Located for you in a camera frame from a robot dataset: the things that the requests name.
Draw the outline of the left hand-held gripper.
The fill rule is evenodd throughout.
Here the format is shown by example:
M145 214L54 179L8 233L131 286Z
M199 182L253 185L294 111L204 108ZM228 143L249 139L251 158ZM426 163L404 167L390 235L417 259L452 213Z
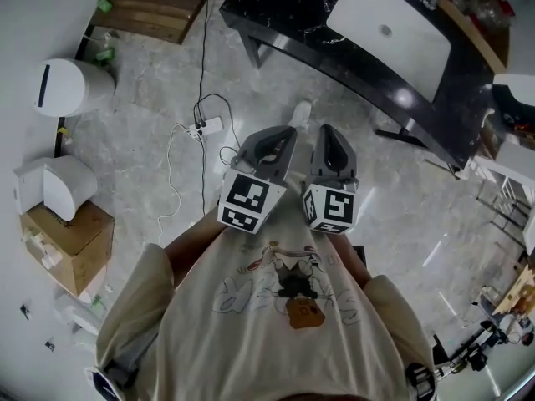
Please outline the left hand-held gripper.
M224 175L219 222L251 234L260 230L288 188L297 136L294 127L278 125L245 139Z

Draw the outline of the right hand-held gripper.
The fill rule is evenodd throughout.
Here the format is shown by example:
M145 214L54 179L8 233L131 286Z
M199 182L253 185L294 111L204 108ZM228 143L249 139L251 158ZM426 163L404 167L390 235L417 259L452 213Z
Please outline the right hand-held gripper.
M358 213L356 175L357 158L351 144L332 125L322 125L301 196L311 230L340 235L354 228Z

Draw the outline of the person's left forearm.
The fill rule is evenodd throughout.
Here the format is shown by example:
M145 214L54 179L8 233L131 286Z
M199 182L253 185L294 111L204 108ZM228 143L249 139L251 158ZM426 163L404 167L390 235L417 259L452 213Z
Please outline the person's left forearm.
M226 226L217 220L217 208L214 208L164 248L171 264L174 287L180 285L186 274L225 228Z

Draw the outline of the person's right forearm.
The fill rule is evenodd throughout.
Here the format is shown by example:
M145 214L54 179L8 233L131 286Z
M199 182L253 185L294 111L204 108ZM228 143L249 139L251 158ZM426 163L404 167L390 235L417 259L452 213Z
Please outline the person's right forearm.
M372 279L372 276L369 274L366 265L360 259L347 236L343 234L328 235L328 238L346 270L356 283L364 289L366 284Z

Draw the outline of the person's white shoe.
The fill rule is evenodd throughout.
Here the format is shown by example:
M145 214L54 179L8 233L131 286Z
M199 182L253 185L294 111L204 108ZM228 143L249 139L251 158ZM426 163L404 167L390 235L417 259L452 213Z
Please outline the person's white shoe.
M293 109L293 114L288 122L288 126L295 129L308 129L308 122L312 112L312 103L307 100L302 100L296 104Z

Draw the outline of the white power strip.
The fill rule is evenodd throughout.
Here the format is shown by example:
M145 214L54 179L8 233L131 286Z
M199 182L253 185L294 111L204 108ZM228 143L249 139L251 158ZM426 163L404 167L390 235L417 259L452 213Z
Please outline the white power strip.
M222 130L222 118L214 117L211 119L203 120L202 122L192 124L188 128L187 133L190 135L190 137L198 139L200 137L206 137L208 135L218 133Z

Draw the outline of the black marble table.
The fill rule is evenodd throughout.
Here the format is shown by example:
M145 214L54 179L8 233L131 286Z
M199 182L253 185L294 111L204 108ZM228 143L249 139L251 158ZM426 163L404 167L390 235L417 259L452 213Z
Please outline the black marble table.
M429 102L377 58L328 28L336 1L225 0L220 13L240 34L255 68L260 66L260 45L295 58L360 95L397 124L412 121L412 141L464 168L479 148L485 112L494 105L494 73L476 46L444 10L430 11L409 0L451 43L436 97Z

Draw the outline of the white metal rack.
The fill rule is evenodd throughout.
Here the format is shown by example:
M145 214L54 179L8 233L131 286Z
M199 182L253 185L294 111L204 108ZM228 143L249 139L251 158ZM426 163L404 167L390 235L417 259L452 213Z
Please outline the white metal rack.
M495 226L528 255L535 253L535 150L505 141L494 159L478 155L471 166L497 186L492 200L479 200L502 219Z

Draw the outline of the wooden pallet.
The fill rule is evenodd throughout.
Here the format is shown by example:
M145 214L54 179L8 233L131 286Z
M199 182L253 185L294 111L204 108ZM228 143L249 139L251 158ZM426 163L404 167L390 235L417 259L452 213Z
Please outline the wooden pallet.
M206 0L104 0L90 23L169 43L183 43Z

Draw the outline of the white and black appliance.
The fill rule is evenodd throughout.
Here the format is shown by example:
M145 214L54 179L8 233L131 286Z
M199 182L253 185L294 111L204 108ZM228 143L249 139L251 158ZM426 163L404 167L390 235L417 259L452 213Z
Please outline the white and black appliance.
M510 129L535 134L535 75L496 74L492 96Z

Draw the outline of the wooden shelf with clutter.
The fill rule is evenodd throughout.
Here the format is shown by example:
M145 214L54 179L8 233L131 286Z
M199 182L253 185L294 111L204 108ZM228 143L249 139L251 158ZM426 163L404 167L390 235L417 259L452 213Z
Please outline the wooden shelf with clutter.
M504 0L439 0L438 6L471 40L495 74L504 74L514 12Z

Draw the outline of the white cylindrical bin black slot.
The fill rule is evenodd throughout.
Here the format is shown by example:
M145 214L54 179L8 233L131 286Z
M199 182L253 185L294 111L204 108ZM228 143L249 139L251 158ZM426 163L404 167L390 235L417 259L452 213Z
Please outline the white cylindrical bin black slot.
M33 107L42 115L68 118L97 110L115 93L104 69L71 58L51 58L35 71Z

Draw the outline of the white appliance on box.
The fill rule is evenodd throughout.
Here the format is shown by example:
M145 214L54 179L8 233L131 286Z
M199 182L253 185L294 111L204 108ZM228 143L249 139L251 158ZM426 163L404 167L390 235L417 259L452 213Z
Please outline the white appliance on box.
M72 155L40 158L13 170L13 196L19 215L39 204L65 221L97 194L96 174Z

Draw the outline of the black tripod equipment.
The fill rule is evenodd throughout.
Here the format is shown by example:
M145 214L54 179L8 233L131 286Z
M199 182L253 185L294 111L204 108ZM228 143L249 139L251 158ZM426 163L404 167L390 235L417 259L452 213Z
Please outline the black tripod equipment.
M446 352L436 334L432 339L435 375L438 380L442 380L450 374L462 372L468 366L472 371L481 372L487 366L490 351L496 346L530 346L535 341L535 325L529 318L518 321L510 315L505 316L499 324L494 320L481 321L476 333L452 354Z

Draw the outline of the white plastic fitting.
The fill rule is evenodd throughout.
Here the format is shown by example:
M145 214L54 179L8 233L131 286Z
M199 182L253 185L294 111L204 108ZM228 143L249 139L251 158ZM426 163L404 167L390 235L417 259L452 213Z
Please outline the white plastic fitting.
M46 270L57 266L63 259L62 253L49 243L41 232L25 229L23 243L28 252L39 261Z

